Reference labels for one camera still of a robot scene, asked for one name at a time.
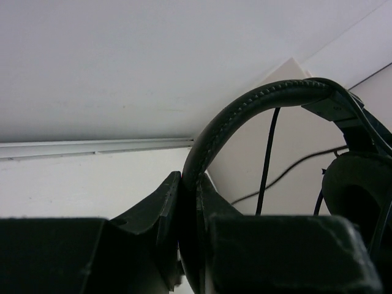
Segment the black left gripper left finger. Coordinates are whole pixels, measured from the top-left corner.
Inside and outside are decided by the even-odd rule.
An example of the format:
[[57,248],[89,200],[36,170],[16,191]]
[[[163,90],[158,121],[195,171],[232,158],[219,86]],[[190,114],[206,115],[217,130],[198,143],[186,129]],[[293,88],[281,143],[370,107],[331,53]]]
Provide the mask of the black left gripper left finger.
[[113,219],[1,220],[2,293],[168,293],[181,283],[174,171]]

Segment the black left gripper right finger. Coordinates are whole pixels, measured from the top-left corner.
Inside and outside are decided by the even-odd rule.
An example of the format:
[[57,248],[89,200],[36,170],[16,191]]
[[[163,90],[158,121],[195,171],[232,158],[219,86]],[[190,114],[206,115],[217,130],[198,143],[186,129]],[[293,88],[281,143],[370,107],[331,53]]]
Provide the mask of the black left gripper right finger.
[[200,293],[382,293],[354,226],[336,216],[243,215],[197,187]]

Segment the black over-ear headphones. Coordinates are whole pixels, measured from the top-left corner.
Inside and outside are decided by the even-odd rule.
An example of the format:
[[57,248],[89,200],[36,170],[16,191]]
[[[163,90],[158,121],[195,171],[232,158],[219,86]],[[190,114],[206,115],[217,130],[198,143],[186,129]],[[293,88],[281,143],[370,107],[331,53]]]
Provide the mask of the black over-ear headphones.
[[202,252],[198,237],[197,187],[228,139],[255,115],[272,108],[300,106],[335,123],[345,153],[325,170],[318,200],[329,215],[356,229],[382,281],[391,292],[391,132],[362,101],[326,78],[282,80],[253,89],[224,108],[203,130],[184,164],[179,193],[182,216],[179,249],[192,290],[200,293]]

